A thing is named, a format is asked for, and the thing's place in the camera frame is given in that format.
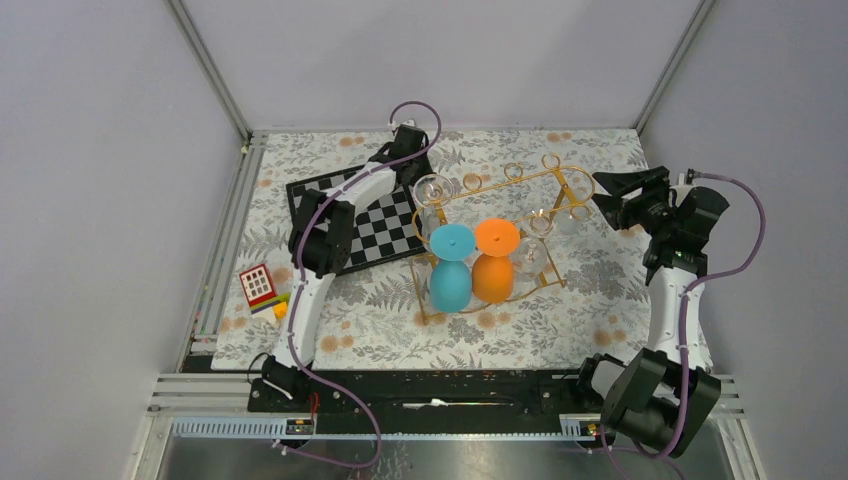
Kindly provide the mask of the round clear wine glass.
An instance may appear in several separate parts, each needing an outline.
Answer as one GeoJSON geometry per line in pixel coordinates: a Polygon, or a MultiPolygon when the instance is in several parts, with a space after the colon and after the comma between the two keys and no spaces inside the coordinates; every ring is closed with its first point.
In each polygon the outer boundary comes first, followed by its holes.
{"type": "Polygon", "coordinates": [[[552,233],[555,223],[545,209],[532,210],[520,222],[522,234],[519,246],[511,254],[511,261],[523,281],[535,279],[548,263],[548,250],[544,240],[552,233]]]}

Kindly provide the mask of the gold wire glass rack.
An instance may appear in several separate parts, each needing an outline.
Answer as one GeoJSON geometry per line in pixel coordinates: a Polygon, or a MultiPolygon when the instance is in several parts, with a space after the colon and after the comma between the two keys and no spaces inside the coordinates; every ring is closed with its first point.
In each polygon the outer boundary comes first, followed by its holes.
{"type": "Polygon", "coordinates": [[[559,228],[591,215],[597,184],[545,154],[527,170],[508,162],[495,183],[479,171],[459,184],[428,175],[413,188],[412,224],[425,251],[409,262],[422,317],[470,314],[566,286],[559,228]]]}

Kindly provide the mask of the orange wine glass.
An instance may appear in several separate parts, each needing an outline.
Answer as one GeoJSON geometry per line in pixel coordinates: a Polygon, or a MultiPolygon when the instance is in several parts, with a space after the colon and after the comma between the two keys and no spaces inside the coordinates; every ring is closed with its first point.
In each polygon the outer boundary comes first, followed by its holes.
{"type": "Polygon", "coordinates": [[[509,256],[519,246],[519,230],[508,220],[490,218],[478,225],[474,235],[480,255],[472,267],[472,292],[484,303],[505,302],[514,288],[509,256]]]}

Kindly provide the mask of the teal wine glass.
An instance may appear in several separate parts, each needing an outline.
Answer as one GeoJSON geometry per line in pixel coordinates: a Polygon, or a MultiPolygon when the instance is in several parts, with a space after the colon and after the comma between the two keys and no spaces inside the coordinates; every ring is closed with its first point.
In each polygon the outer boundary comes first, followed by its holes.
{"type": "Polygon", "coordinates": [[[460,224],[438,227],[429,239],[438,259],[430,276],[433,307],[444,313],[457,313],[467,307],[472,296],[472,277],[465,260],[476,249],[472,231],[460,224]]]}

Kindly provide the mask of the short clear glass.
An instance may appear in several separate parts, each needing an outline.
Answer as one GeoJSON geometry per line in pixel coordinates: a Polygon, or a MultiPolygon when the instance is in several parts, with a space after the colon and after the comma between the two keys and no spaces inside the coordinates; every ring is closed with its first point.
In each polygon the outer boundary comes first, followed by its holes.
{"type": "Polygon", "coordinates": [[[549,214],[554,223],[554,232],[563,236],[576,235],[590,217],[591,209],[585,202],[579,201],[577,193],[564,176],[558,175],[557,182],[560,191],[554,202],[554,211],[549,214]]]}

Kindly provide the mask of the clear champagne flute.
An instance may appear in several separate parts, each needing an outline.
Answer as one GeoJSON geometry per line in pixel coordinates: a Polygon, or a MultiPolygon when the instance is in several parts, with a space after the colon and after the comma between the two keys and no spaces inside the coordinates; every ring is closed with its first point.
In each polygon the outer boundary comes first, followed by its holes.
{"type": "Polygon", "coordinates": [[[439,212],[451,201],[454,194],[453,184],[442,175],[428,174],[415,183],[412,194],[418,207],[421,236],[428,237],[443,224],[439,212]]]}

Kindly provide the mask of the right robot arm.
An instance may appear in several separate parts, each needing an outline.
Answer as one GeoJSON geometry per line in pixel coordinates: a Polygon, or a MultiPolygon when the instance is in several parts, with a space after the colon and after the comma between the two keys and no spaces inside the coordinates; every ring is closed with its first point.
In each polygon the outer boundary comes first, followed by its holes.
{"type": "Polygon", "coordinates": [[[721,394],[698,343],[698,312],[708,276],[704,248],[729,203],[690,182],[674,185],[665,167],[596,172],[592,200],[617,231],[641,227],[650,236],[642,264],[649,294],[649,339],[632,360],[587,358],[573,386],[583,410],[601,410],[601,424],[648,448],[654,457],[681,456],[721,394]]]}

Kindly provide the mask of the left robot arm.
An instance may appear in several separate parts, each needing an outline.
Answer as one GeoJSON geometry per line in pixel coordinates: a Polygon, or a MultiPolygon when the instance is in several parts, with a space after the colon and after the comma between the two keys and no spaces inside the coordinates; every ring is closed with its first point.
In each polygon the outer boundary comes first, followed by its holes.
{"type": "Polygon", "coordinates": [[[263,374],[272,386],[272,398],[288,411],[309,401],[308,365],[314,359],[316,329],[332,282],[350,258],[355,219],[381,197],[410,186],[432,172],[427,151],[433,141],[424,130],[400,125],[384,144],[341,184],[304,193],[292,216],[289,251],[298,271],[288,304],[284,331],[272,350],[263,374]]]}

